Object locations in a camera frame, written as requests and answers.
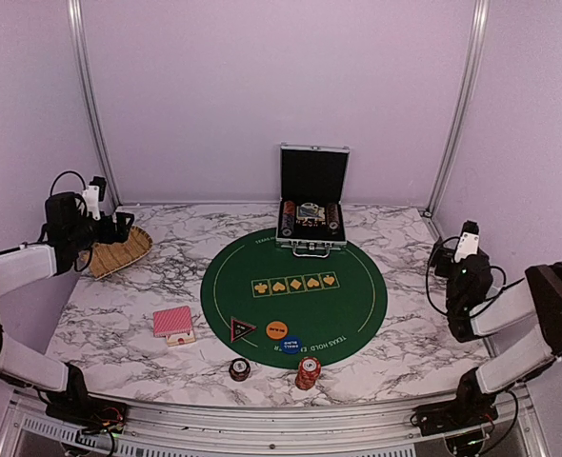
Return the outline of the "triangular black red dealer button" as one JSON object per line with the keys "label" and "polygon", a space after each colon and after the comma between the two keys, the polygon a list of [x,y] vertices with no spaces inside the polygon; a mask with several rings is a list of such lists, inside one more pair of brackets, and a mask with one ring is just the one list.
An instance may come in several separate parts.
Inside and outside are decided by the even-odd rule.
{"label": "triangular black red dealer button", "polygon": [[231,317],[231,342],[245,338],[257,330],[257,326]]}

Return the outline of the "black red 100 chip stack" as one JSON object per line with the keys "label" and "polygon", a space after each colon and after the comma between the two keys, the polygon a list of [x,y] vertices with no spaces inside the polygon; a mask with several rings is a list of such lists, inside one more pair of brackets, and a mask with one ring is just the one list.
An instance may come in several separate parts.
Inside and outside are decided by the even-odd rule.
{"label": "black red 100 chip stack", "polygon": [[235,358],[231,361],[229,374],[233,381],[246,381],[251,374],[251,365],[245,358]]}

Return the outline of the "red yellow 5 chip stack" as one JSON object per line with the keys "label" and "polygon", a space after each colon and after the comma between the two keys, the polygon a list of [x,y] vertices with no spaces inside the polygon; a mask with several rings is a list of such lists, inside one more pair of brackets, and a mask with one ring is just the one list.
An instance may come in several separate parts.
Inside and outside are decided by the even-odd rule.
{"label": "red yellow 5 chip stack", "polygon": [[295,385],[301,390],[314,387],[321,373],[321,364],[315,357],[304,357],[299,364]]}

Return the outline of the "orange big blind button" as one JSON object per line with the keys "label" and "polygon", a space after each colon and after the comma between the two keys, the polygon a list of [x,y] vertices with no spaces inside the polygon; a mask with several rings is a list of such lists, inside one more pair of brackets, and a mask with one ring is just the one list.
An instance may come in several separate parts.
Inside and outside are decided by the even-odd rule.
{"label": "orange big blind button", "polygon": [[266,326],[267,336],[275,341],[284,339],[288,335],[288,333],[288,326],[281,321],[272,321]]}

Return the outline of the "blue small blind button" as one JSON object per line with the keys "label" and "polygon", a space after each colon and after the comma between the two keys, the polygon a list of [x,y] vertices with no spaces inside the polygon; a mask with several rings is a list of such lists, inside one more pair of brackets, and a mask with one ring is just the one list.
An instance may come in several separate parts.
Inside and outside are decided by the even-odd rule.
{"label": "blue small blind button", "polygon": [[302,341],[297,336],[287,336],[279,343],[280,350],[289,355],[297,354],[301,351]]}

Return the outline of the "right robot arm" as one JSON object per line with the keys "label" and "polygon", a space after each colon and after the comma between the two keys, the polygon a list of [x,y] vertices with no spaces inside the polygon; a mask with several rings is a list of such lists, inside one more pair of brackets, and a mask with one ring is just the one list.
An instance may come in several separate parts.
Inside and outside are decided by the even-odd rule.
{"label": "right robot arm", "polygon": [[417,407],[411,418],[424,436],[492,422],[497,397],[542,374],[562,358],[562,261],[526,268],[519,279],[493,284],[496,266],[479,247],[479,237],[463,232],[435,243],[428,274],[445,279],[446,318],[459,343],[506,337],[504,348],[469,369],[453,399]]}

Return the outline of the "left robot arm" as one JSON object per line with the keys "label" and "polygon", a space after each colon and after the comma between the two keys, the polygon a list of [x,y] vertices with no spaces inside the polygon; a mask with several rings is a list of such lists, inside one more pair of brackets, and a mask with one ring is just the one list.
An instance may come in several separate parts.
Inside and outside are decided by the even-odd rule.
{"label": "left robot arm", "polygon": [[50,195],[39,238],[0,251],[0,379],[34,389],[53,418],[111,434],[124,426],[126,404],[92,396],[78,366],[43,352],[68,297],[45,283],[82,270],[80,255],[92,256],[95,245],[129,238],[133,214],[109,215],[100,200],[88,190]]}

